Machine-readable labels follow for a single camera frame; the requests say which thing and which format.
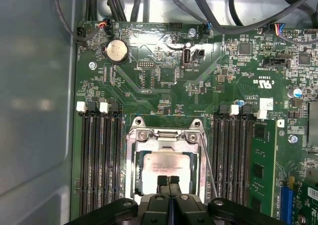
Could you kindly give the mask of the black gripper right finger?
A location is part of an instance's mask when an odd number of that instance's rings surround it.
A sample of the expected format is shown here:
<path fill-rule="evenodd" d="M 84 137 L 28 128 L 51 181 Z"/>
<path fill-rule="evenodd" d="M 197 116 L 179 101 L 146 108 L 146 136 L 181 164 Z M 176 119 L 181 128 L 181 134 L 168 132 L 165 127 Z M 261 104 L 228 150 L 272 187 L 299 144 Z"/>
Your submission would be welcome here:
<path fill-rule="evenodd" d="M 179 177 L 169 178 L 173 198 L 173 214 L 178 225 L 282 225 L 283 222 L 224 198 L 215 198 L 207 205 L 192 194 L 183 194 Z"/>

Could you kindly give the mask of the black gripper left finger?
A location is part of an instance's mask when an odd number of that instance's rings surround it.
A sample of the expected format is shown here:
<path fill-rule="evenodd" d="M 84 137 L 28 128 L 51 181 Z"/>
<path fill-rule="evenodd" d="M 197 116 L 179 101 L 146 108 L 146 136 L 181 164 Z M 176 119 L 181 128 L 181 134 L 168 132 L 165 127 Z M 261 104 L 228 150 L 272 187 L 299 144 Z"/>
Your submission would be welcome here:
<path fill-rule="evenodd" d="M 169 224 L 168 177 L 158 176 L 157 194 L 144 195 L 141 202 L 118 199 L 76 218 L 69 225 L 167 225 Z"/>

